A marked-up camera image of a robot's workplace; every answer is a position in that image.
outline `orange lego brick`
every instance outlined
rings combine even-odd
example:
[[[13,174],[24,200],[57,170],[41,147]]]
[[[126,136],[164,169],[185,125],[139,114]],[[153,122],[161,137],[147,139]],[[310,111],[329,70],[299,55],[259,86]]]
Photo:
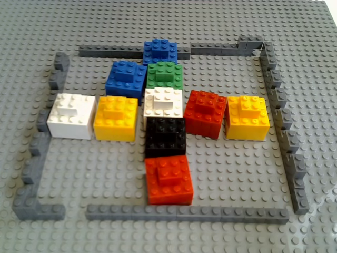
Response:
[[[145,159],[151,205],[190,205],[193,186],[186,155]]]

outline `gray surface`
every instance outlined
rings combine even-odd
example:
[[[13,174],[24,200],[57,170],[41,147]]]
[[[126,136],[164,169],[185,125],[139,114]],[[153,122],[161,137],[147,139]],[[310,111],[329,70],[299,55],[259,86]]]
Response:
[[[1,1],[0,252],[335,252],[337,126],[336,27],[323,2]],[[70,55],[65,90],[104,95],[111,59],[80,59],[80,44],[142,46],[154,37],[236,43],[239,35],[273,42],[298,135],[310,211],[296,216],[274,128],[266,142],[218,142],[187,135],[194,205],[287,208],[285,226],[198,222],[92,221],[88,203],[144,204],[144,141],[53,139],[38,191],[41,204],[62,203],[64,221],[20,222],[11,210],[22,185],[39,109],[48,103],[56,52]],[[191,56],[191,89],[266,98],[260,63],[251,57]],[[141,110],[137,138],[144,138]]]

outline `lego baseplate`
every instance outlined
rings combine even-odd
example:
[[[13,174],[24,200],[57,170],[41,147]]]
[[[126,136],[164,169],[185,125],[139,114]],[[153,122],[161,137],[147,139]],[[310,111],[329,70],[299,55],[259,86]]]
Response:
[[[336,27],[323,2],[181,1],[174,7],[168,1],[1,3],[1,252],[335,251]],[[176,23],[175,32],[172,23]],[[112,60],[78,58],[74,52],[79,44],[142,46],[148,38],[159,37],[188,47],[210,38],[210,43],[235,43],[240,34],[263,35],[274,45],[281,87],[288,99],[286,108],[294,122],[291,130],[299,138],[297,152],[304,155],[308,168],[304,185],[310,210],[305,216],[292,212],[280,149],[271,128],[262,143],[226,141],[223,133],[218,142],[188,134],[187,155],[196,191],[193,204],[287,208],[287,225],[88,222],[85,208],[89,203],[146,203],[145,133],[138,122],[140,142],[135,144],[52,139],[38,200],[43,205],[63,203],[65,220],[17,220],[11,204],[22,185],[20,175],[29,156],[28,144],[37,131],[39,109],[47,103],[56,52],[66,52],[71,58],[66,92],[104,95]],[[185,102],[191,89],[267,98],[257,57],[191,56],[179,64],[184,65]]]

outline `green lego brick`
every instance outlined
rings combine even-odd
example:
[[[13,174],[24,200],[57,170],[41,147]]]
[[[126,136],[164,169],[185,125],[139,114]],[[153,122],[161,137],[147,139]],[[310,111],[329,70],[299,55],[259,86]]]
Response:
[[[183,88],[183,67],[173,62],[158,62],[147,68],[146,88]]]

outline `blue lego brick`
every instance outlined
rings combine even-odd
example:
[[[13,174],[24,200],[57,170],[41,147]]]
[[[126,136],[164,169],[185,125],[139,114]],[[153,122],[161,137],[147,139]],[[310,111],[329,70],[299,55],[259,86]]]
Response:
[[[134,62],[114,62],[105,84],[106,95],[135,98],[141,106],[146,73],[146,66]]]
[[[154,39],[144,43],[143,65],[156,64],[157,62],[174,62],[177,64],[177,44],[168,40]]]

